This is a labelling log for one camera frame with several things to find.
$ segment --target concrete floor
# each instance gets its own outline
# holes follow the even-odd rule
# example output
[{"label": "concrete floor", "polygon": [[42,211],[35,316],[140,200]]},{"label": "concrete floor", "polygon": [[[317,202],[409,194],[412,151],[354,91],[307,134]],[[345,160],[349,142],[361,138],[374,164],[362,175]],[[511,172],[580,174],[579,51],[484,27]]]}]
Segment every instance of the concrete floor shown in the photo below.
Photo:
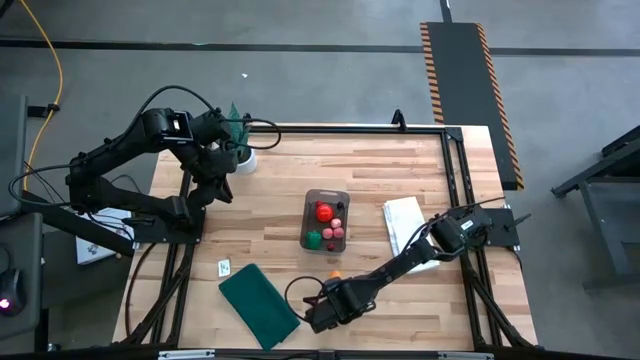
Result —
[{"label": "concrete floor", "polygon": [[[30,3],[55,39],[419,45],[418,22],[441,19],[437,0]],[[484,25],[490,46],[640,47],[640,3],[633,0],[450,3],[454,21]],[[181,21],[164,20],[174,14]],[[38,36],[20,6],[0,20],[0,35]],[[189,86],[223,108],[235,101],[241,112],[276,121],[386,123],[399,107],[410,122],[433,122],[419,54],[59,53],[63,111],[47,129],[35,166],[66,162],[118,134],[146,96],[169,83]],[[0,92],[51,101],[57,77],[48,50],[0,49],[0,59]],[[637,358],[640,291],[583,291],[582,282],[606,275],[609,264],[579,194],[557,200],[549,189],[595,162],[603,145],[638,124],[640,58],[494,62],[526,185],[507,199],[516,214],[533,213],[519,233],[539,342],[553,350]],[[155,104],[202,110],[179,93]],[[31,138],[39,125],[29,121]],[[146,190],[154,164],[154,156],[143,156],[114,175],[128,173]],[[62,174],[47,178],[64,189]],[[56,309],[52,340],[65,347],[108,343],[121,294],[118,289]],[[0,353],[24,350],[18,344],[25,342],[4,342]]]}]

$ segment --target wooden tabletop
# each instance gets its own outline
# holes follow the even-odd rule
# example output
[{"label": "wooden tabletop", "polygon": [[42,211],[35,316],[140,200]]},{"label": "wooden tabletop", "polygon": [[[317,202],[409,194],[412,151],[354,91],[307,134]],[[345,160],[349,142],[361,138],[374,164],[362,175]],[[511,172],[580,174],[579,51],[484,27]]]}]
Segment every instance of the wooden tabletop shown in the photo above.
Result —
[{"label": "wooden tabletop", "polygon": [[[487,128],[462,129],[476,200],[501,196]],[[267,145],[273,137],[254,135],[250,142]],[[456,152],[452,154],[459,174]],[[332,270],[340,270],[344,277],[359,275],[390,259],[382,213],[385,201],[415,196],[425,219],[450,206],[438,136],[284,134],[278,147],[257,155],[258,168],[253,174],[229,176],[233,203],[214,202],[207,208],[205,233],[191,271],[180,347],[260,348],[218,290],[224,280],[218,277],[218,261],[229,259],[232,274],[256,263],[284,293],[297,276],[326,279]],[[181,178],[177,160],[168,152],[160,154],[151,195],[177,195]],[[340,256],[311,254],[298,243],[309,189],[341,190],[351,196],[347,249]],[[492,202],[485,206],[501,205]],[[142,265],[131,302],[133,327],[158,296],[166,251],[167,246],[156,246]],[[521,334],[535,343],[518,262],[512,253],[495,248],[487,249],[487,262],[497,303]],[[296,283],[289,292],[293,308],[303,313],[302,297],[315,295],[317,286],[314,282]],[[486,311],[484,306],[478,308],[483,334],[489,341]],[[121,308],[114,340],[125,337],[123,314]],[[165,332],[171,316],[167,318]],[[406,275],[380,291],[376,310],[348,326],[314,334],[303,323],[276,348],[470,350],[460,264],[456,260],[435,270]]]}]

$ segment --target white cloth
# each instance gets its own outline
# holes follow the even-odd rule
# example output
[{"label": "white cloth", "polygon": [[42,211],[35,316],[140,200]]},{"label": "white cloth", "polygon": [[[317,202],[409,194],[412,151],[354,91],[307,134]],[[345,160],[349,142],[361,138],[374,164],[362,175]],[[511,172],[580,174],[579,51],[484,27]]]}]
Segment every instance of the white cloth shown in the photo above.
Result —
[{"label": "white cloth", "polygon": [[[409,241],[411,235],[413,235],[418,227],[424,224],[424,216],[422,215],[422,210],[415,196],[387,201],[384,203],[383,211],[387,229],[389,230],[391,251],[393,252],[393,256],[398,256]],[[433,245],[431,234],[428,235],[427,240]],[[414,267],[409,271],[409,274],[432,269],[438,265],[440,265],[440,261],[431,260]]]}]

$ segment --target computer mouse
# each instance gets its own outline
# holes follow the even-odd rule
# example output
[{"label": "computer mouse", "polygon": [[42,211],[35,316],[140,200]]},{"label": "computer mouse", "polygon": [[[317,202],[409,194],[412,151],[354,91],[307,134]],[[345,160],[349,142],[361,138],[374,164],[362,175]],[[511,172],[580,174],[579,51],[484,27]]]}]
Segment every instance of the computer mouse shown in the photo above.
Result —
[{"label": "computer mouse", "polygon": [[0,315],[16,316],[27,305],[22,272],[8,269],[0,274]]}]

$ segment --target yellow and black hazard tape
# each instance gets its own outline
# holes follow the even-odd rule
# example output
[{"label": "yellow and black hazard tape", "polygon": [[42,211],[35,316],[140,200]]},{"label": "yellow and black hazard tape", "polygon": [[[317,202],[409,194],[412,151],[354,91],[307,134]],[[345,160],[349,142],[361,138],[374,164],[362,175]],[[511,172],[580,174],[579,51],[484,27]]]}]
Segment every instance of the yellow and black hazard tape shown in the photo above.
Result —
[{"label": "yellow and black hazard tape", "polygon": [[427,66],[427,78],[429,80],[429,93],[431,94],[431,108],[433,109],[433,119],[436,124],[444,124],[442,115],[442,103],[440,102],[440,90],[438,88],[438,78],[436,77],[436,67],[433,62],[433,51],[431,50],[431,39],[427,23],[420,23],[420,38],[422,38],[422,50],[424,51],[424,62]]},{"label": "yellow and black hazard tape", "polygon": [[509,121],[507,121],[507,114],[504,111],[504,103],[502,102],[502,96],[500,95],[500,88],[498,87],[496,72],[493,68],[493,60],[491,60],[491,54],[489,53],[487,38],[484,35],[484,29],[482,28],[482,25],[476,24],[476,26],[478,27],[478,34],[480,35],[480,43],[482,44],[482,50],[484,51],[484,58],[487,62],[487,69],[489,69],[489,78],[491,79],[491,85],[493,86],[493,93],[496,97],[496,103],[498,104],[498,111],[500,112],[500,120],[502,120],[504,136],[507,138],[507,145],[509,146],[509,154],[511,155],[513,171],[516,173],[516,188],[518,190],[523,190],[524,179],[522,178],[522,173],[520,172],[520,163],[518,162],[518,155],[516,155],[516,147],[513,143],[513,137],[511,136]]}]

